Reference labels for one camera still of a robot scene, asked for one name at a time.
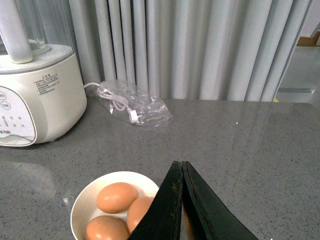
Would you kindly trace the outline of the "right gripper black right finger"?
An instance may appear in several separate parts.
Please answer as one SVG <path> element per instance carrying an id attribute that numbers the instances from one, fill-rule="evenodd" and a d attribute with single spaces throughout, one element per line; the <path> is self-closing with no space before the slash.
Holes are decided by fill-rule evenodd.
<path id="1" fill-rule="evenodd" d="M 191 240 L 256 240 L 188 161 L 182 162 L 183 210 Z"/>

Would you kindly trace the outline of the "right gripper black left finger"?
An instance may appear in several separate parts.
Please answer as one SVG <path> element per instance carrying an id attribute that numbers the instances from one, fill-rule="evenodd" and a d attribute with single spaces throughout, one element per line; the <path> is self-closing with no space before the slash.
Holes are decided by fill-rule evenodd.
<path id="1" fill-rule="evenodd" d="M 174 161 L 148 211 L 130 234 L 130 240 L 178 240 L 181 233 L 182 163 Z"/>

